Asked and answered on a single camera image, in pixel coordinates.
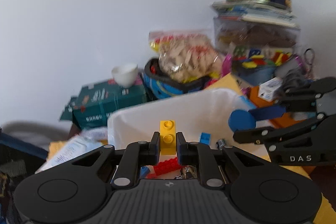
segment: silver screw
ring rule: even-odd
[[[269,152],[273,152],[274,150],[276,150],[276,146],[275,145],[271,145],[269,148],[268,148],[268,151]]]
[[[220,187],[223,185],[223,181],[220,179],[208,179],[207,185],[210,187]]]
[[[323,113],[320,113],[320,114],[317,115],[317,119],[319,119],[319,120],[323,119],[323,117],[324,117]]]
[[[117,186],[127,186],[131,183],[128,178],[116,178],[113,182]]]

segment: white plastic bin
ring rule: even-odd
[[[227,120],[235,109],[248,110],[245,98],[230,89],[210,89],[158,100],[114,112],[108,120],[109,143],[124,149],[129,143],[150,141],[160,130],[160,120],[175,120],[176,131],[183,132],[187,142],[199,141],[202,132],[210,133],[210,147],[224,138],[234,145],[258,156],[267,154],[263,145],[239,144],[232,138]],[[257,122],[257,127],[269,122]]]

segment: green box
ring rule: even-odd
[[[81,129],[107,126],[107,119],[114,111],[148,101],[140,77],[128,89],[110,79],[83,86],[77,97],[71,97],[60,120],[72,121]]]

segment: white cup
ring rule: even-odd
[[[138,76],[137,64],[126,64],[112,69],[112,76],[115,82],[123,88],[131,87]]]

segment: blue circular pad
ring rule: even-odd
[[[256,120],[252,114],[242,109],[233,111],[227,122],[233,132],[236,130],[247,130],[256,127]]]

